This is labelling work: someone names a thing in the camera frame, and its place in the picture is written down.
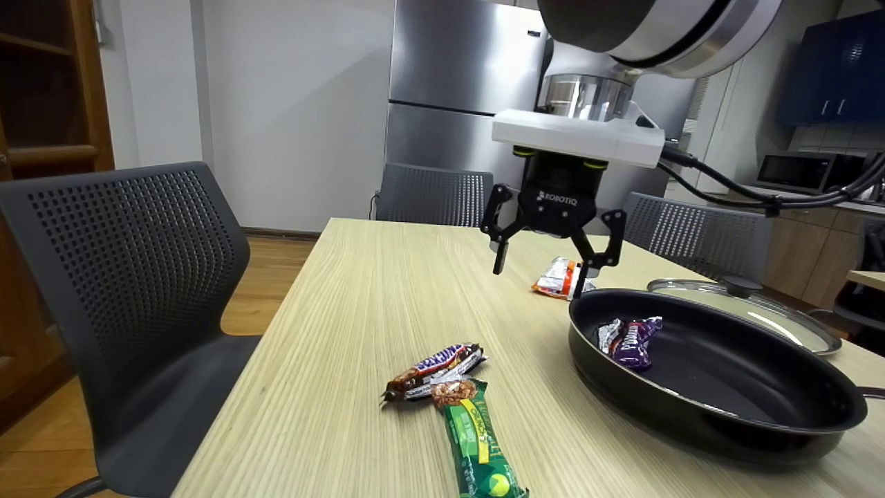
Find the snack wrapper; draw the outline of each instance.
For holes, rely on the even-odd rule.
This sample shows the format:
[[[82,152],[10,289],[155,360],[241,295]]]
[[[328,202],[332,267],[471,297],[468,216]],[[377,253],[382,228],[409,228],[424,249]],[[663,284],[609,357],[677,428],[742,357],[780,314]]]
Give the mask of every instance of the snack wrapper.
[[[487,350],[478,342],[454,342],[414,362],[409,371],[393,376],[382,398],[388,403],[428,398],[435,383],[464,378],[483,360],[487,360]]]
[[[581,263],[556,257],[554,266],[530,284],[530,289],[554,297],[572,297],[577,273]]]
[[[487,383],[458,378],[435,383],[435,405],[446,418],[446,430],[458,473],[461,498],[525,498],[515,469],[497,447],[487,410]]]
[[[631,321],[613,317],[612,324],[603,324],[598,329],[599,350],[631,371],[648,371],[652,364],[648,345],[662,331],[662,325],[662,314]]]

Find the pan rim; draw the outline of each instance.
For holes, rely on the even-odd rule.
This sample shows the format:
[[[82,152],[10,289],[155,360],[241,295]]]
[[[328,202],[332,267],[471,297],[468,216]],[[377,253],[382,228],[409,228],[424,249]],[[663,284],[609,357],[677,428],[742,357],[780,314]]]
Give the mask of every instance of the pan rim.
[[[581,331],[581,325],[574,324],[574,307],[577,307],[581,300],[592,297],[592,295],[605,295],[605,293],[609,293],[609,295],[652,297],[652,300],[695,307],[695,309],[718,314],[718,317],[725,317],[725,321],[738,321],[738,324],[749,325],[751,331],[763,333],[767,340],[785,342],[785,345],[789,345],[790,350],[797,350],[804,362],[816,362],[819,367],[823,367],[828,376],[830,376],[836,383],[844,386],[851,410],[850,410],[845,421],[841,421],[837,425],[790,425],[790,422],[776,422],[776,421],[763,422],[763,421],[738,418],[735,412],[728,412],[728,410],[722,410],[722,405],[714,405],[714,403],[704,403],[704,400],[681,394],[677,390],[663,386],[663,383],[657,383],[657,380],[652,380],[652,378],[648,378],[648,376],[641,376],[641,374],[619,364],[617,360],[612,360],[609,354],[603,354],[603,350]],[[858,386],[844,371],[837,371],[836,364],[830,364],[828,360],[810,354],[807,347],[801,347],[801,345],[797,345],[797,342],[790,342],[790,340],[785,340],[785,336],[776,336],[776,333],[772,333],[772,331],[763,331],[763,329],[754,325],[751,321],[742,321],[742,317],[728,314],[728,311],[714,309],[714,307],[699,307],[699,304],[685,300],[685,297],[673,297],[673,295],[662,295],[662,293],[645,293],[645,289],[633,289],[633,286],[594,286],[594,289],[581,293],[574,300],[570,300],[570,331],[577,333],[581,342],[587,342],[594,357],[603,357],[609,364],[619,367],[619,371],[628,374],[633,380],[641,380],[641,383],[648,383],[648,386],[652,386],[652,390],[657,390],[657,392],[663,392],[663,394],[673,394],[673,398],[681,400],[681,403],[698,405],[698,410],[702,410],[702,412],[709,412],[709,414],[729,418],[729,421],[735,421],[735,422],[742,422],[742,425],[751,425],[751,428],[763,428],[763,430],[800,434],[800,436],[823,436],[823,434],[844,434],[845,428],[861,425],[861,422],[865,421],[865,414],[869,414],[869,405],[865,405],[865,398],[863,398],[861,386]]]
[[[657,295],[673,295],[673,293],[662,293],[662,289],[681,286],[681,284],[685,289],[722,286],[722,281],[715,281],[715,279],[673,279],[673,277],[662,277],[662,279],[651,279],[648,289],[657,293]],[[836,357],[841,350],[841,336],[828,331],[823,324],[819,324],[814,314],[807,314],[801,309],[793,309],[793,307],[782,307],[782,304],[760,297],[760,295],[746,295],[746,300],[760,304],[760,307],[775,309],[775,311],[782,311],[785,317],[793,317],[797,324],[810,329],[823,342],[823,347],[810,347],[810,345],[801,342],[801,347],[807,347],[810,354],[830,360],[830,357]]]

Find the gray office chair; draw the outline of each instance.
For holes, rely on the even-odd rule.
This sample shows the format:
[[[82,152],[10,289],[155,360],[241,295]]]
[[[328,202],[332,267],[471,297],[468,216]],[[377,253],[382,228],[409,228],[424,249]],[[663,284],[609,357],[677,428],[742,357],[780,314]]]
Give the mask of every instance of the gray office chair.
[[[872,221],[863,228],[861,271],[885,271],[885,221]],[[855,342],[885,354],[885,293],[861,281],[845,281],[832,304],[832,311],[858,325]]]
[[[763,212],[682,205],[631,190],[626,238],[710,279],[763,284],[772,221]]]
[[[204,163],[21,180],[0,210],[82,383],[99,476],[168,495],[256,336],[219,329],[248,246]]]
[[[388,163],[377,216],[388,221],[478,226],[491,173]]]

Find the white wall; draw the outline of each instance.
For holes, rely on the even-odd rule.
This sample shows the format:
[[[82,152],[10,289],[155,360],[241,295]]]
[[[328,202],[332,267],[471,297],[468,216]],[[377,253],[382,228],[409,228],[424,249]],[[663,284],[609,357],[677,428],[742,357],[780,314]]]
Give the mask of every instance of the white wall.
[[[790,152],[850,152],[875,155],[885,149],[885,123],[823,120],[797,126]]]
[[[317,232],[382,180],[395,0],[202,0],[214,166],[241,224]]]
[[[757,159],[789,149],[790,130],[775,120],[789,71],[789,54],[800,46],[807,24],[832,19],[837,0],[782,0],[769,33],[729,69],[709,79],[702,158],[735,180],[751,180]]]
[[[187,0],[102,0],[102,78],[118,167],[204,158]]]
[[[491,1],[519,6],[519,7],[533,7],[536,10],[536,0],[491,0]]]
[[[876,0],[841,0],[837,17],[855,17],[876,7],[883,7]]]

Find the green candy wrapper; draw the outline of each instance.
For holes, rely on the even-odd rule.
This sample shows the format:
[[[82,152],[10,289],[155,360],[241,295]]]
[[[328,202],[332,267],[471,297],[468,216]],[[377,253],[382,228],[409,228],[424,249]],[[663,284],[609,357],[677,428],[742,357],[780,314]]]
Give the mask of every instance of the green candy wrapper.
[[[487,383],[458,378],[435,386],[435,403],[446,418],[461,498],[525,498],[515,469],[497,447],[487,410]]]

